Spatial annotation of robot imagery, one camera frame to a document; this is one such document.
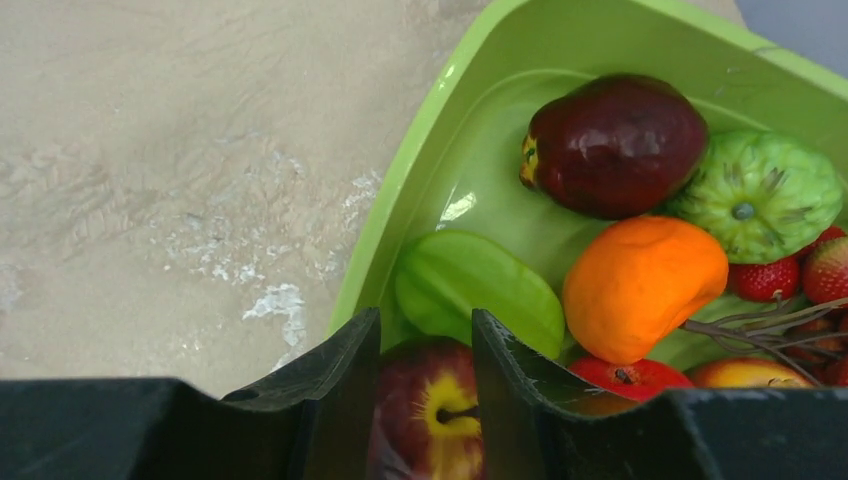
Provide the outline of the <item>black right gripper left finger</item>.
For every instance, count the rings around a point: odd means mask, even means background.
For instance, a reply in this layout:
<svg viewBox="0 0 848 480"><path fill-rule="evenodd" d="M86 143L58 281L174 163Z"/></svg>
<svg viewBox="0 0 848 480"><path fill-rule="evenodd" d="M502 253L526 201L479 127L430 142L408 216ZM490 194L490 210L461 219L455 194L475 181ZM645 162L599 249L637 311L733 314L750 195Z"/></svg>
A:
<svg viewBox="0 0 848 480"><path fill-rule="evenodd" d="M5 479L361 479L380 313L215 399L175 378L1 385Z"/></svg>

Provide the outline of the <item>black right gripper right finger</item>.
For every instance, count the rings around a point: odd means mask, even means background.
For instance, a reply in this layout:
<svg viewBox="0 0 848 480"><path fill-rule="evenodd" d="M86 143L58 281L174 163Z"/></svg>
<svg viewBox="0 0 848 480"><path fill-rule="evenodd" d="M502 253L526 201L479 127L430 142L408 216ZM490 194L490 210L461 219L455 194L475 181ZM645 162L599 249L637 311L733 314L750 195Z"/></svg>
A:
<svg viewBox="0 0 848 480"><path fill-rule="evenodd" d="M472 349L491 479L843 479L847 392L672 389L634 402L483 309Z"/></svg>

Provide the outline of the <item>red yellow apple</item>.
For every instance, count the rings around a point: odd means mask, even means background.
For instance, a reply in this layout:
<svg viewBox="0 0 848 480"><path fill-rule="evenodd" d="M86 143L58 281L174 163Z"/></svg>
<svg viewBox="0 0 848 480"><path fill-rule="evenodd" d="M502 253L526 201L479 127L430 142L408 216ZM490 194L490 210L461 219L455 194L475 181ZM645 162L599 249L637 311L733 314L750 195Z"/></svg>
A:
<svg viewBox="0 0 848 480"><path fill-rule="evenodd" d="M366 477L487 477L469 346L425 336L381 355Z"/></svg>

